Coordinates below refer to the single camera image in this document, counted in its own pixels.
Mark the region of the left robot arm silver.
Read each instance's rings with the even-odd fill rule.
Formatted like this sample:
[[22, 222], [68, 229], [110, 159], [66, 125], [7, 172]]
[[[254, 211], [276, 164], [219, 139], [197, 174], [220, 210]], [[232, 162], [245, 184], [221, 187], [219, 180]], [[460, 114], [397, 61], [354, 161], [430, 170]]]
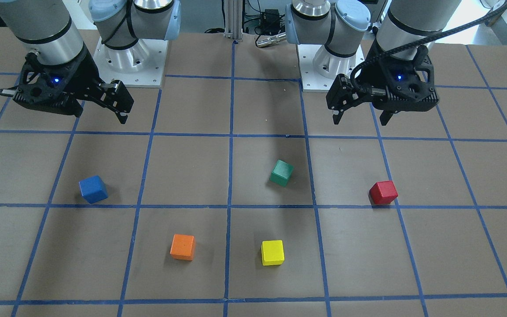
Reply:
[[400, 112], [426, 112], [438, 105], [429, 48], [458, 6], [458, 0], [393, 0], [366, 58], [335, 72], [331, 63], [354, 58], [372, 23], [364, 3], [293, 0], [284, 24], [289, 43], [321, 46], [316, 65], [334, 79], [326, 95], [334, 124], [347, 110], [370, 103], [382, 111], [380, 123], [386, 125]]

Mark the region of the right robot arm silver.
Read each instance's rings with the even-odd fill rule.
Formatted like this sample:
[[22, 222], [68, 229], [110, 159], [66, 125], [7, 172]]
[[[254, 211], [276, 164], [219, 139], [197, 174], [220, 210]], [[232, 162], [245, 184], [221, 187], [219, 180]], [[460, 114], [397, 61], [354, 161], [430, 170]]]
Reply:
[[[91, 0], [91, 18], [112, 70], [129, 74], [150, 64], [145, 40], [175, 40], [179, 0]], [[125, 84], [105, 82], [61, 0], [0, 0], [0, 17], [27, 49], [19, 83], [0, 96], [28, 110], [80, 117], [81, 100], [112, 111], [125, 124], [133, 97]]]

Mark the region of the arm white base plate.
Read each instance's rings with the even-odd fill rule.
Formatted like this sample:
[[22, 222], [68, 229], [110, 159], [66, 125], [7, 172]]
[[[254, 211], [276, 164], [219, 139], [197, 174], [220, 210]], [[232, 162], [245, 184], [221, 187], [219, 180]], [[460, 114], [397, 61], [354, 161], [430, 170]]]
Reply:
[[121, 81], [127, 88], [160, 88], [169, 41], [122, 39], [99, 42], [93, 54], [105, 82]]
[[338, 74], [348, 76], [364, 61], [361, 46], [353, 56], [341, 58], [332, 55], [323, 45], [297, 45], [302, 88], [305, 92], [328, 92]]

